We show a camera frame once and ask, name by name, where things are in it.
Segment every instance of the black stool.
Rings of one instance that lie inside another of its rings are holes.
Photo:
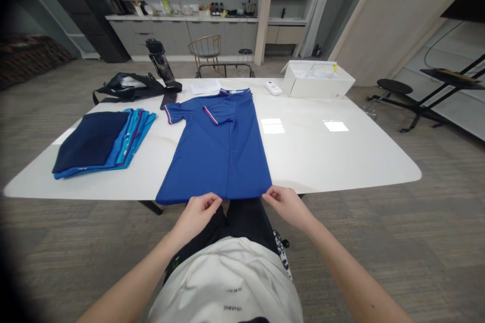
[[[247,48],[243,48],[239,50],[239,54],[242,55],[242,61],[244,62],[244,56],[247,56],[248,59],[246,62],[249,62],[249,56],[253,54],[253,51]]]
[[[407,84],[404,84],[396,80],[381,78],[380,80],[377,80],[377,84],[388,92],[386,92],[382,96],[374,95],[372,97],[368,97],[366,98],[367,101],[376,99],[377,100],[376,102],[381,102],[381,101],[388,102],[387,99],[391,96],[393,92],[401,95],[406,95],[413,92],[413,89],[409,87]]]
[[[381,88],[385,89],[386,92],[382,96],[374,95],[372,97],[367,97],[366,98],[367,101],[372,101],[373,99],[375,99],[376,103],[384,101],[384,102],[388,102],[388,103],[392,103],[392,104],[395,104],[395,105],[398,105],[398,106],[405,107],[403,103],[393,101],[393,100],[389,99],[389,97],[392,95],[393,92],[397,93],[397,94],[405,95],[405,94],[409,94],[413,91],[413,89],[411,87],[409,87],[408,85],[406,85],[402,82],[387,79],[387,78],[381,78],[380,80],[377,81],[377,84]],[[372,120],[374,120],[374,121],[377,120],[377,113],[374,110],[374,106],[362,106],[361,109]]]

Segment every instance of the hand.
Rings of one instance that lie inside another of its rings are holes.
[[[263,199],[272,205],[286,222],[302,232],[308,230],[309,225],[316,220],[292,188],[271,186],[263,194]]]
[[[171,235],[181,244],[180,248],[202,232],[221,203],[222,199],[214,193],[192,197],[188,201],[171,231]]]

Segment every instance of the person's legs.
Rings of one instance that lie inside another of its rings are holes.
[[[279,255],[273,228],[260,198],[232,200],[226,220],[226,235],[246,237]]]
[[[219,206],[216,213],[212,216],[211,220],[205,226],[205,228],[197,236],[195,236],[188,244],[186,244],[182,249],[175,254],[172,260],[167,266],[167,274],[163,284],[167,281],[168,277],[179,266],[182,262],[187,260],[189,257],[199,252],[203,248],[213,244],[219,238],[219,231],[221,228],[226,226],[226,217],[224,216],[224,211],[222,206]]]

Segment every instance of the white t-shirt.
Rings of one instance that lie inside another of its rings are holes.
[[[278,255],[227,237],[180,264],[155,300],[149,322],[303,322],[297,290]]]

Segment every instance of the folded shirt stack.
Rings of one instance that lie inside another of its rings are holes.
[[[127,168],[156,117],[143,109],[84,115],[59,148],[54,178]]]

